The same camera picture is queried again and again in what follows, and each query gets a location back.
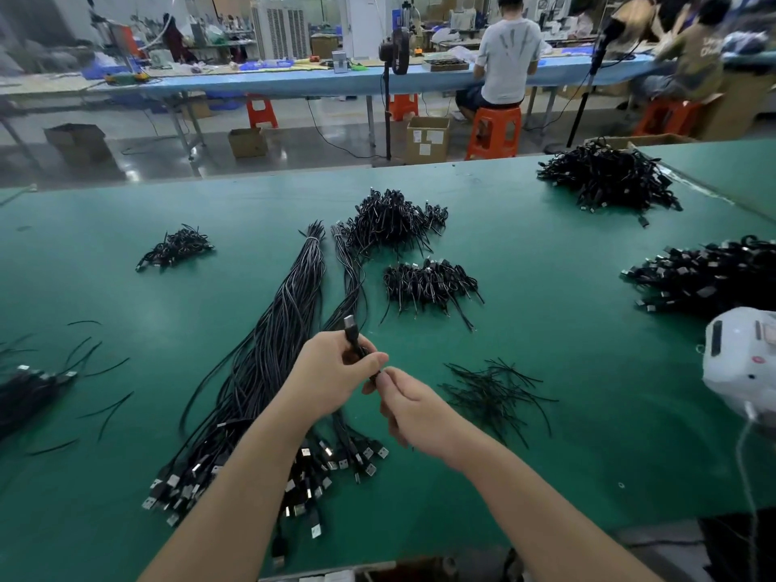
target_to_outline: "orange plastic stool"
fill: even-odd
[[[257,110],[253,107],[253,103],[257,100],[264,102],[264,108],[262,110]],[[278,119],[275,118],[275,111],[272,110],[272,103],[265,97],[258,94],[248,94],[245,106],[247,107],[247,119],[251,124],[252,129],[256,128],[262,122],[270,122],[274,129],[278,127]]]
[[[500,159],[501,157],[514,157],[518,154],[518,141],[520,139],[520,125],[522,113],[520,106],[509,110],[491,110],[480,108],[474,115],[472,136],[469,138],[469,147],[466,149],[466,160],[473,156],[483,159]],[[486,126],[487,134],[479,136],[480,123]],[[515,125],[515,130],[510,139],[507,138],[507,125]]]
[[[404,120],[404,116],[407,114],[413,114],[420,116],[418,112],[418,95],[417,94],[395,94],[393,100],[388,101],[388,112],[393,116],[395,122]]]
[[[646,108],[646,113],[635,127],[633,136],[664,133],[687,136],[692,132],[702,106],[701,102],[658,97]]]

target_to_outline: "white label on box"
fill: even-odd
[[[441,145],[445,142],[445,134],[441,130],[427,130],[426,140],[432,145]]]

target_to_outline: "left hand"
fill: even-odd
[[[369,352],[364,359],[358,359],[344,331],[318,333],[302,347],[281,392],[297,398],[312,422],[345,404],[388,361],[388,354],[378,352],[363,335],[358,343]]]

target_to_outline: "green table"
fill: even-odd
[[[744,510],[732,458],[742,420],[701,381],[703,323],[635,309],[621,269],[666,245],[776,225],[723,200],[676,191],[684,212],[656,209],[644,230],[629,213],[583,213],[572,196],[536,180],[538,158],[236,177],[25,194],[0,209],[2,335],[28,332],[40,351],[15,360],[58,369],[86,336],[104,344],[86,379],[0,454],[0,577],[133,580],[171,529],[141,510],[150,480],[177,450],[180,412],[199,380],[253,326],[303,242],[298,229],[354,214],[370,186],[449,206],[436,257],[480,281],[487,304],[467,302],[469,333],[453,312],[385,322],[384,253],[367,267],[365,333],[394,365],[435,385],[454,361],[471,369],[499,355],[545,380],[554,436],[526,408],[530,449],[511,447],[598,525],[612,531]],[[166,230],[199,225],[217,253],[135,273]],[[342,270],[325,242],[325,315],[342,297]],[[406,261],[421,261],[405,253]],[[65,323],[93,319],[102,327]],[[193,418],[207,412],[217,387]],[[101,417],[76,420],[134,396],[97,443]],[[461,476],[389,441],[375,396],[354,396],[349,420],[391,450],[356,487],[335,475],[322,504],[324,535],[289,526],[288,571],[379,562],[491,546],[505,538]],[[25,457],[80,437],[53,454]],[[776,504],[772,445],[752,438],[746,462],[757,502]]]
[[[776,140],[645,146],[688,180],[776,221]]]

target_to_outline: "hand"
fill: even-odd
[[[385,368],[375,381],[382,399],[380,414],[388,419],[391,435],[404,447],[409,443],[460,471],[468,440],[480,430],[400,369]],[[365,393],[371,391],[365,386]]]
[[[388,361],[388,354],[377,352],[363,335],[358,343],[369,352],[360,360],[344,331],[318,333],[299,352],[281,392],[297,398],[298,407],[310,412],[310,424],[345,404],[358,384]]]

